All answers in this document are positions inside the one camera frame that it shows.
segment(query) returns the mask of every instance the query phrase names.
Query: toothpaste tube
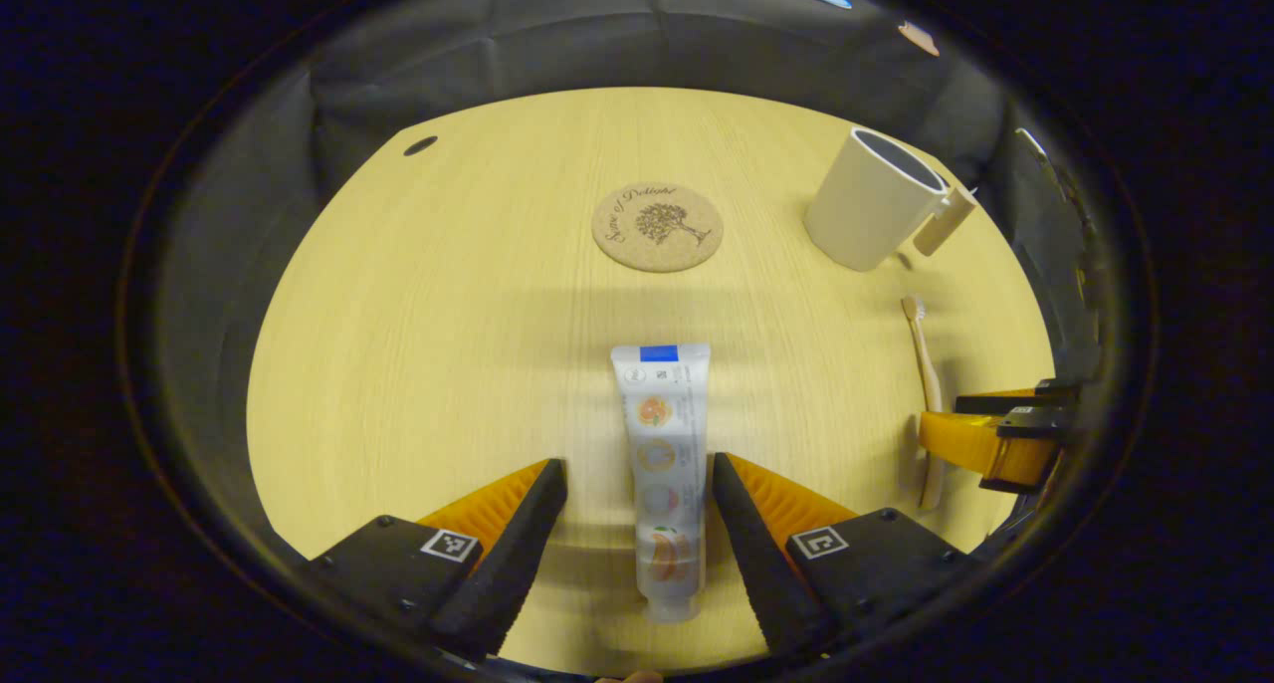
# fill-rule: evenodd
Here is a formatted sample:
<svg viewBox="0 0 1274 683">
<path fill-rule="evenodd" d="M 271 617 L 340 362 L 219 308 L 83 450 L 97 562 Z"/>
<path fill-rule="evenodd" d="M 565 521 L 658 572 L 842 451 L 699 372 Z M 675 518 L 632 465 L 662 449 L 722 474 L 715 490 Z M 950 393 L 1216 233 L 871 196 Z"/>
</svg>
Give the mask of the toothpaste tube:
<svg viewBox="0 0 1274 683">
<path fill-rule="evenodd" d="M 675 623 L 698 613 L 707 488 L 706 344 L 614 348 L 637 510 L 637 589 L 646 615 Z"/>
</svg>

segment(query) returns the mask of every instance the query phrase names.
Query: bamboo toothbrush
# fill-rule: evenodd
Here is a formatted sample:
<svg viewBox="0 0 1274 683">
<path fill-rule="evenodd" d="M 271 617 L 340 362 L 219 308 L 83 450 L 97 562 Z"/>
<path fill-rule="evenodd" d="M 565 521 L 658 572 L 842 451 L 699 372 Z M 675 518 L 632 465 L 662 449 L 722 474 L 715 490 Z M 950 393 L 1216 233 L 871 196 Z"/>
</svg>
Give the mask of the bamboo toothbrush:
<svg viewBox="0 0 1274 683">
<path fill-rule="evenodd" d="M 902 298 L 902 312 L 906 312 L 911 324 L 911 338 L 916 343 L 916 361 L 920 362 L 920 380 L 925 385 L 925 409 L 929 412 L 943 410 L 943 390 L 938 385 L 938 371 L 934 370 L 933 361 L 929 359 L 929 347 L 925 345 L 925 331 L 920 327 L 920 320 L 925 319 L 925 303 L 916 296 Z M 925 469 L 925 488 L 920 493 L 920 508 L 930 510 L 936 507 L 943 496 L 943 479 L 947 475 L 947 461 L 927 455 L 929 465 Z"/>
</svg>

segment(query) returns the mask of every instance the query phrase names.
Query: light wood surface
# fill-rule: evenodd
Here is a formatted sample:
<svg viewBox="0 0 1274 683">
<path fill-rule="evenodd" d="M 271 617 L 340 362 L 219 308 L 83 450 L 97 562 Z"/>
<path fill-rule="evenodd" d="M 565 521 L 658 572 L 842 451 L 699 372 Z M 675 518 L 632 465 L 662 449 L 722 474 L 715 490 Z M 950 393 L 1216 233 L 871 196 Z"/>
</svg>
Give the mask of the light wood surface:
<svg viewBox="0 0 1274 683">
<path fill-rule="evenodd" d="M 610 347 L 705 342 L 711 451 L 977 545 L 1013 497 L 953 469 L 917 511 L 925 399 L 898 301 L 924 297 L 950 398 L 1051 376 L 1042 316 L 981 208 L 935 256 L 906 243 L 868 274 L 814 247 L 801 214 L 850 126 L 738 94 L 581 89 L 395 135 L 306 234 L 257 342 L 248 447 L 270 522 L 315 557 L 372 516 L 419 519 L 563 457 L 569 497 L 502 656 L 613 674 L 763 655 L 715 508 L 694 621 L 646 622 L 634 584 Z M 651 274 L 598 248 L 598 199 L 641 180 L 715 203 L 711 260 Z"/>
</svg>

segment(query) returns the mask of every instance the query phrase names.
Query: cork coaster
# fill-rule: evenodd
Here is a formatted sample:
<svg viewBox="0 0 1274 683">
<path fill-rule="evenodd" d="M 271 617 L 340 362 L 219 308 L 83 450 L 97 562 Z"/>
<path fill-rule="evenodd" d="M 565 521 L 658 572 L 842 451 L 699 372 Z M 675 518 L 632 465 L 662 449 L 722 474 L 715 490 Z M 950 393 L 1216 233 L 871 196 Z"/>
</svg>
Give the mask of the cork coaster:
<svg viewBox="0 0 1274 683">
<path fill-rule="evenodd" d="M 598 203 L 592 240 L 620 265 L 678 271 L 712 257 L 725 224 L 701 194 L 674 183 L 632 183 Z"/>
</svg>

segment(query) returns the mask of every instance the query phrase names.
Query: orange illustration on toothpaste tube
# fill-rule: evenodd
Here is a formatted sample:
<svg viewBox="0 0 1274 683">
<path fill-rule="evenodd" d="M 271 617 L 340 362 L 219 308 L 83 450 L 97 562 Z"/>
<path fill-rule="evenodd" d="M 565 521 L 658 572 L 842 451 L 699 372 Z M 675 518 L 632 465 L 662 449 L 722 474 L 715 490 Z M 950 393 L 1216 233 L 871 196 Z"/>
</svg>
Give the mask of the orange illustration on toothpaste tube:
<svg viewBox="0 0 1274 683">
<path fill-rule="evenodd" d="M 655 556 L 650 562 L 651 579 L 655 581 L 685 579 L 688 567 L 678 566 L 678 563 L 691 557 L 691 543 L 684 534 L 678 534 L 676 529 L 656 526 L 655 530 L 664 531 L 664 534 L 651 534 L 651 538 L 655 539 Z M 665 534 L 673 534 L 675 538 L 669 539 Z"/>
<path fill-rule="evenodd" d="M 664 426 L 673 417 L 673 406 L 660 398 L 646 398 L 637 408 L 637 419 L 646 426 Z"/>
<path fill-rule="evenodd" d="M 671 487 L 655 484 L 642 492 L 642 503 L 646 506 L 647 514 L 664 516 L 670 514 L 676 505 L 682 503 L 682 497 L 678 497 Z"/>
<path fill-rule="evenodd" d="M 637 459 L 641 460 L 646 471 L 668 471 L 676 461 L 676 452 L 673 451 L 673 443 L 664 440 L 651 440 L 637 451 Z"/>
</svg>

